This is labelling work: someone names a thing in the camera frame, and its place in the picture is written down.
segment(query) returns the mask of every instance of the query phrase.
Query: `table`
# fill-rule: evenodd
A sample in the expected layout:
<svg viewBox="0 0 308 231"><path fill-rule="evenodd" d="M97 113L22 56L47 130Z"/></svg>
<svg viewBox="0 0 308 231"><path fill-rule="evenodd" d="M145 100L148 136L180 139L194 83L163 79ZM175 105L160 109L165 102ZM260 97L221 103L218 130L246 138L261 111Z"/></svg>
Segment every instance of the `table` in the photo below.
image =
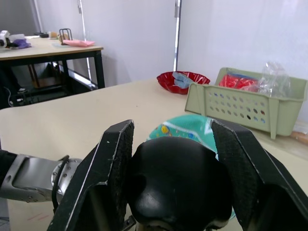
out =
<svg viewBox="0 0 308 231"><path fill-rule="evenodd" d="M31 43L31 48L21 50L0 49L0 66L19 66L62 61L64 73L69 76L67 60L93 57L98 88L105 87L101 53L103 47L61 46L58 40L47 38L28 38L27 42Z"/></svg>
<svg viewBox="0 0 308 231"><path fill-rule="evenodd" d="M2 148L13 153L57 160L66 154L84 158L102 133L115 123L135 122L133 153L149 133L169 118L185 114L186 96L172 94L156 79L133 82L45 103L0 111ZM260 143L279 159L308 195L308 148L297 141L254 131ZM9 201L12 231L46 230L52 204ZM223 231L242 230L236 219Z"/></svg>

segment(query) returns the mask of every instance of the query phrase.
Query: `pink cloth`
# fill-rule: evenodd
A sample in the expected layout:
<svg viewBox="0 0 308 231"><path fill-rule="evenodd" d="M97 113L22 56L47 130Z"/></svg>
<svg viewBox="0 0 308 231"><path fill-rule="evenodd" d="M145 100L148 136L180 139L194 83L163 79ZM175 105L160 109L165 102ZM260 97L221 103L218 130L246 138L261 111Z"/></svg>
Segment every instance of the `pink cloth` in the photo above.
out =
<svg viewBox="0 0 308 231"><path fill-rule="evenodd" d="M74 47L89 47L93 46L95 42L80 40L63 40L63 43Z"/></svg>

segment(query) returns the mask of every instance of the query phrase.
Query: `red object in basket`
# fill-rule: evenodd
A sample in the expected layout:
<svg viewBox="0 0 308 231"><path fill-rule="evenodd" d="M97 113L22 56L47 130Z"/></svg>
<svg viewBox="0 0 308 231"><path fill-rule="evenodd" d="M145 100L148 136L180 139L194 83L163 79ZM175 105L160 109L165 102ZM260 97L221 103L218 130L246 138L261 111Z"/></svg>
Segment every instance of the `red object in basket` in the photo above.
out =
<svg viewBox="0 0 308 231"><path fill-rule="evenodd" d="M220 87L227 87L227 88L235 88L235 89L242 89L243 87L249 87L257 83L255 79L237 77L233 75L226 74L221 82L219 83ZM257 92L257 88L247 88L248 91Z"/></svg>
<svg viewBox="0 0 308 231"><path fill-rule="evenodd" d="M184 72L184 71L177 71L177 72L186 75L192 81L199 83L199 84L208 84L210 82L210 80L207 77L200 75L200 74L196 74L193 72ZM172 93L187 95L189 88L182 89L178 87L177 85L175 85L174 77L172 76L172 74L173 74L173 71L161 74L159 77L157 77L158 83L164 89Z"/></svg>

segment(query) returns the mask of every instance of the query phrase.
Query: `green plastic basket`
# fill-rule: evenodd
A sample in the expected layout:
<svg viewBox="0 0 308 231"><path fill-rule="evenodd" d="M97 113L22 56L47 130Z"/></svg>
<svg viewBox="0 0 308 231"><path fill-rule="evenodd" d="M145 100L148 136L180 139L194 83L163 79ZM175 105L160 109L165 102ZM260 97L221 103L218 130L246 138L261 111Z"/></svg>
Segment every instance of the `green plastic basket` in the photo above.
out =
<svg viewBox="0 0 308 231"><path fill-rule="evenodd" d="M308 81L291 77L292 98L274 98L260 93L217 86L228 71L260 79L261 73L222 68L216 86L192 83L185 110L203 116L228 120L247 127L289 136L303 101L307 99Z"/></svg>

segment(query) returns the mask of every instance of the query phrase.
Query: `white device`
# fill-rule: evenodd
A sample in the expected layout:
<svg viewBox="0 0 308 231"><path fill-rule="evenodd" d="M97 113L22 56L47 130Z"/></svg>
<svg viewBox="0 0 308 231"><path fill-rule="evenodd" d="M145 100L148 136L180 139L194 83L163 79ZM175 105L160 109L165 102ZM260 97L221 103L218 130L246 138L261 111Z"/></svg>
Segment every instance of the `white device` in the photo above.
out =
<svg viewBox="0 0 308 231"><path fill-rule="evenodd" d="M7 30L0 32L0 48L6 48L11 43L9 36L10 33Z"/></svg>

